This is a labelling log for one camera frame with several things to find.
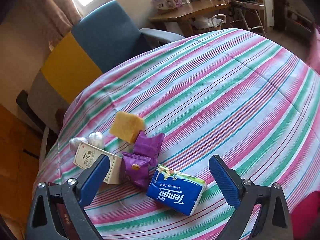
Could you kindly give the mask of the maroon gift box gold lining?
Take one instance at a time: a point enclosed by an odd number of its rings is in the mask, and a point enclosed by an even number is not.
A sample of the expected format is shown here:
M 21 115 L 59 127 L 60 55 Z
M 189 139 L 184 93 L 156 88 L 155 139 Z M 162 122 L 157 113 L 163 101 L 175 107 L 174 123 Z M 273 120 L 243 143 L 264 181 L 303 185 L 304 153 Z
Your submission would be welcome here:
M 80 239 L 65 206 L 64 199 L 60 198 L 59 194 L 52 197 L 50 210 L 52 213 L 53 223 L 57 235 L 56 239 Z

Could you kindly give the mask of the cream medicine box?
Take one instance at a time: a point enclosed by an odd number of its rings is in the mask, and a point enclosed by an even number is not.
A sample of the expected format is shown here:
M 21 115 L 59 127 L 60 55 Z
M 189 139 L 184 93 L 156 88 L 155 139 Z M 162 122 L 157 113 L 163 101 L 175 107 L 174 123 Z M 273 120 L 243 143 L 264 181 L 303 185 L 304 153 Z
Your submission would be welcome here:
M 124 178 L 122 157 L 86 142 L 79 144 L 73 163 L 83 170 L 96 168 L 97 172 L 105 175 L 104 182 L 109 185 L 121 184 Z

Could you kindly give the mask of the white rolled sock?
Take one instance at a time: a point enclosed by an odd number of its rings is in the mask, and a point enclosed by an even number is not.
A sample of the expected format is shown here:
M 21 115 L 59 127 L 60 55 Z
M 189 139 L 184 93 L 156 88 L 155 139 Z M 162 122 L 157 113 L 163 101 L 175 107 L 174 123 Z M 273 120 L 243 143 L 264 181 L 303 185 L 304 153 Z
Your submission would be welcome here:
M 104 149 L 104 136 L 101 132 L 93 132 L 88 138 L 86 137 L 75 137 L 69 141 L 69 148 L 71 151 L 76 152 L 81 142 L 88 143 L 92 146 L 95 146 L 99 149 Z

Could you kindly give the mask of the blue Tempo tissue pack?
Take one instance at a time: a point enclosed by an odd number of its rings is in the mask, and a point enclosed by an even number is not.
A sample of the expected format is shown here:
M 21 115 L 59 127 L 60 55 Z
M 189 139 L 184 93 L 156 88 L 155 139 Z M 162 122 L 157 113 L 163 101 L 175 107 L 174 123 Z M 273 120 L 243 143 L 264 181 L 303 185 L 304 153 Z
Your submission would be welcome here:
M 158 165 L 146 196 L 177 212 L 191 216 L 206 188 L 203 179 Z

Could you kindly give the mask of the purple snack packet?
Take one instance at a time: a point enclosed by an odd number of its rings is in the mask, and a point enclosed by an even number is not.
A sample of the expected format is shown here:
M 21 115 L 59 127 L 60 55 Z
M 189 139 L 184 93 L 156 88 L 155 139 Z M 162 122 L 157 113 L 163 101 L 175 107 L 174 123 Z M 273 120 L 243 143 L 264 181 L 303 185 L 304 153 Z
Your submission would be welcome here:
M 147 189 L 149 186 L 149 162 L 150 157 L 123 152 L 125 164 L 125 177 L 131 183 Z
M 159 133 L 153 137 L 147 137 L 143 131 L 140 131 L 133 147 L 134 154 L 149 157 L 149 164 L 152 167 L 155 167 L 158 164 L 158 156 L 161 151 L 164 137 L 164 133 Z

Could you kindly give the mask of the small yellow sponge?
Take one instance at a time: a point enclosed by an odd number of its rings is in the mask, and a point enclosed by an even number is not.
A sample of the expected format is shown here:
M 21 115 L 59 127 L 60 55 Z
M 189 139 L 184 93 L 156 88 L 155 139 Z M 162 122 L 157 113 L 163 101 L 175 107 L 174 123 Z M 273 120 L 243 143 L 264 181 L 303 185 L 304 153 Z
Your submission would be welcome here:
M 144 129 L 144 120 L 137 115 L 119 111 L 116 113 L 110 133 L 119 139 L 135 143 L 140 131 Z

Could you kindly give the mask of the striped bed sheet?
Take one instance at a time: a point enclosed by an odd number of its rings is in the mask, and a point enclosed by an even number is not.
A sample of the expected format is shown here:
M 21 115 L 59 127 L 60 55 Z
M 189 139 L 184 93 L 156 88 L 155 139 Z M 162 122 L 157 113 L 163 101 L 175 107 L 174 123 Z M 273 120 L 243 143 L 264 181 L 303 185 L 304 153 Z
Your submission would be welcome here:
M 204 179 L 190 217 L 131 183 L 104 185 L 86 212 L 104 239 L 215 239 L 233 208 L 213 180 L 219 155 L 242 178 L 278 182 L 289 209 L 319 190 L 319 75 L 260 35 L 225 29 L 135 57 L 92 81 L 72 102 L 36 181 L 77 177 L 73 137 L 94 131 L 116 155 L 132 146 L 109 133 L 118 111 L 140 116 L 145 133 L 164 133 L 160 164 Z

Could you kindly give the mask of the blue yellow grey headboard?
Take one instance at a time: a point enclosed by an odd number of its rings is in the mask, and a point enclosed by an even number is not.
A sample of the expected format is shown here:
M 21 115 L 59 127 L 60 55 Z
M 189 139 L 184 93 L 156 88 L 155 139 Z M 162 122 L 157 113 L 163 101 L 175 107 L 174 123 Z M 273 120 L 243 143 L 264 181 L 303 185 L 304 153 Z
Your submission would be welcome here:
M 59 133 L 58 109 L 67 109 L 96 78 L 153 48 L 182 40 L 168 31 L 138 29 L 117 1 L 110 1 L 84 17 L 56 45 L 28 92 L 16 103 L 42 131 Z

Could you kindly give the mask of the beige curtain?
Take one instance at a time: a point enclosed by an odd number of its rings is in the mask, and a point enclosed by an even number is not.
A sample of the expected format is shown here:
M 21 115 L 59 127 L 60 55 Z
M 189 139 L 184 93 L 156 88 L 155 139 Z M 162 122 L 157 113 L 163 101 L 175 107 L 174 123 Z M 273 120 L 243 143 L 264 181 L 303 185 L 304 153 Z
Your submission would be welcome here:
M 37 0 L 36 12 L 51 46 L 55 47 L 80 22 L 72 0 Z

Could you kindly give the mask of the wooden desk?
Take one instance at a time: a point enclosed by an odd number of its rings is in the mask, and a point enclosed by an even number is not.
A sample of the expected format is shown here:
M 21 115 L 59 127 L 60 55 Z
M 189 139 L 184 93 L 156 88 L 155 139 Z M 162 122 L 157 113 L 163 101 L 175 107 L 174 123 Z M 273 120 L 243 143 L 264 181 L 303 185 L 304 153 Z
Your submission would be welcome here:
M 227 9 L 231 6 L 230 2 L 223 3 L 220 1 L 196 1 L 191 2 L 181 7 L 165 12 L 163 14 L 155 14 L 149 18 L 149 21 L 159 30 L 167 31 L 165 23 L 176 22 L 181 29 L 184 37 L 190 37 L 194 35 L 189 19 L 195 18 L 196 16 L 220 11 Z

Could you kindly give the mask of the pink small box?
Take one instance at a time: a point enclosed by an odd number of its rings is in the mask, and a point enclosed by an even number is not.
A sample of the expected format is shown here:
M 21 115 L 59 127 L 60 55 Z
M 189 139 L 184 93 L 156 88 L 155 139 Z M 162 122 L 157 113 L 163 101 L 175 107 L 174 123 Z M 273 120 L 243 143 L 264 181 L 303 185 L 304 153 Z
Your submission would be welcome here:
M 175 7 L 177 7 L 177 8 L 179 8 L 183 5 L 182 0 L 173 0 L 173 2 L 175 4 Z

